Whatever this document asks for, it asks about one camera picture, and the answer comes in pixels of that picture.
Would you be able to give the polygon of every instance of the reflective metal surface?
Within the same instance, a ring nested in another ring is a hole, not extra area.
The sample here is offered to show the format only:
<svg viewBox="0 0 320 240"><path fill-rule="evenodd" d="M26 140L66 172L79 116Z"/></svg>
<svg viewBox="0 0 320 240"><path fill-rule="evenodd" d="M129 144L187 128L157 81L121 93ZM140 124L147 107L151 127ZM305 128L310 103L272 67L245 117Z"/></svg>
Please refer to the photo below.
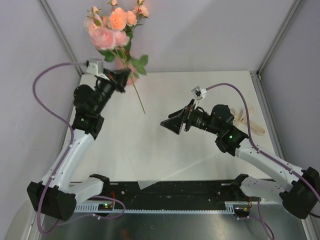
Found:
<svg viewBox="0 0 320 240"><path fill-rule="evenodd" d="M276 240L306 240L302 222L276 204L262 205ZM251 216L258 216L253 205ZM46 218L50 228L53 219ZM94 217L58 227L42 240L268 240L260 222L228 214L125 214L114 220Z"/></svg>

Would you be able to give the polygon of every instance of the pink vase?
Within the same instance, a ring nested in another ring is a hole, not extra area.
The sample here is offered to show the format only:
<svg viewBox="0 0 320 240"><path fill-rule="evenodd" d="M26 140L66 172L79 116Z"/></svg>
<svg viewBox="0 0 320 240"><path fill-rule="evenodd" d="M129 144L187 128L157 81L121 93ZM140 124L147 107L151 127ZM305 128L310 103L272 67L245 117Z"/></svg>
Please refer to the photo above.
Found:
<svg viewBox="0 0 320 240"><path fill-rule="evenodd" d="M116 70L120 70L120 69L125 68L124 65L122 64L121 60L118 57L115 58L114 62L115 62L115 69ZM129 68L132 70L133 73L136 72L136 69L131 64L129 65ZM136 81L137 81L137 78L133 74L132 74L132 78L131 77L128 78L128 82L126 84L132 85L133 84L132 80L134 83L136 83Z"/></svg>

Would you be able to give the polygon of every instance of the flower bouquet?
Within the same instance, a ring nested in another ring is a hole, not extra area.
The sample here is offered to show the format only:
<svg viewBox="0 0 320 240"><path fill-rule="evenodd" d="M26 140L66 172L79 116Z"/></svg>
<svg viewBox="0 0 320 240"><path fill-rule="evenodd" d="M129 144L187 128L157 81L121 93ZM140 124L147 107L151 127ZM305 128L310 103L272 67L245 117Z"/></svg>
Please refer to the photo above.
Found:
<svg viewBox="0 0 320 240"><path fill-rule="evenodd" d="M130 84L133 84L142 110L146 113L135 81L140 75L147 74L145 66L148 64L148 55L135 58L130 54L135 28L142 25L139 23L140 20L149 17L144 2L137 0L137 5L132 11L124 11L121 7L117 7L117 0L111 0L108 2L111 5L109 15L103 15L101 9L93 6L91 10L87 10L88 16L85 18L84 27L90 34L92 45L103 55L105 61L113 62L118 58L125 68L131 69Z"/></svg>

